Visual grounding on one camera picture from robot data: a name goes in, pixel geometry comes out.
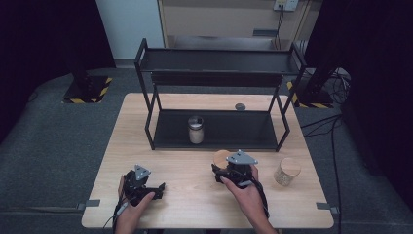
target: jar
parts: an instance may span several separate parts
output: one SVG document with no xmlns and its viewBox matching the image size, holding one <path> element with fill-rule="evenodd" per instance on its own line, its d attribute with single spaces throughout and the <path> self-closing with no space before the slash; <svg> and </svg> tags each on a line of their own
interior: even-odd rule
<svg viewBox="0 0 413 234">
<path fill-rule="evenodd" d="M 191 116 L 188 119 L 189 140 L 198 144 L 204 140 L 204 119 L 201 116 Z"/>
</svg>

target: wall outlet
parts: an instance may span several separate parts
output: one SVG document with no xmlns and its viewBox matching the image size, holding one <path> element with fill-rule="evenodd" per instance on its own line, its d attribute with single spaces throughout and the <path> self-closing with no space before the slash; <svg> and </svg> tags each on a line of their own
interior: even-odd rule
<svg viewBox="0 0 413 234">
<path fill-rule="evenodd" d="M 276 0 L 274 11 L 280 11 L 282 8 L 286 12 L 293 12 L 297 9 L 299 0 Z"/>
</svg>

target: person's right hand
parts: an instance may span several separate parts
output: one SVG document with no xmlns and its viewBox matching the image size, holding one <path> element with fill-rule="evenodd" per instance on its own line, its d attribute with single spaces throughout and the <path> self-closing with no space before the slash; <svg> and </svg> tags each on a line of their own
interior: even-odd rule
<svg viewBox="0 0 413 234">
<path fill-rule="evenodd" d="M 254 165 L 251 165 L 251 169 L 252 176 L 258 181 L 258 169 Z M 250 184 L 245 189 L 240 189 L 226 177 L 221 177 L 221 181 L 234 195 L 244 215 L 257 233 L 277 233 L 265 216 L 261 196 L 254 184 Z"/>
</svg>

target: white wall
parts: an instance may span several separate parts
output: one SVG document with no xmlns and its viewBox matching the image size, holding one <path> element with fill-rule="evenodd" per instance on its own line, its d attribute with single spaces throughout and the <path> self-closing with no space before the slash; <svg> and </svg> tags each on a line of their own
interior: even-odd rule
<svg viewBox="0 0 413 234">
<path fill-rule="evenodd" d="M 134 59 L 142 38 L 164 47 L 158 1 L 96 0 L 114 59 Z"/>
</svg>

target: shelf lower tier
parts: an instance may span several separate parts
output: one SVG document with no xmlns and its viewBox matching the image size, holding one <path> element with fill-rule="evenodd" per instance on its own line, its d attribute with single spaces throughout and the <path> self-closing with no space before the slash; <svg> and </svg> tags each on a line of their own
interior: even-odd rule
<svg viewBox="0 0 413 234">
<path fill-rule="evenodd" d="M 189 140 L 188 119 L 204 119 L 204 140 Z M 268 111 L 175 110 L 159 113 L 155 148 L 276 149 L 277 139 Z"/>
</svg>

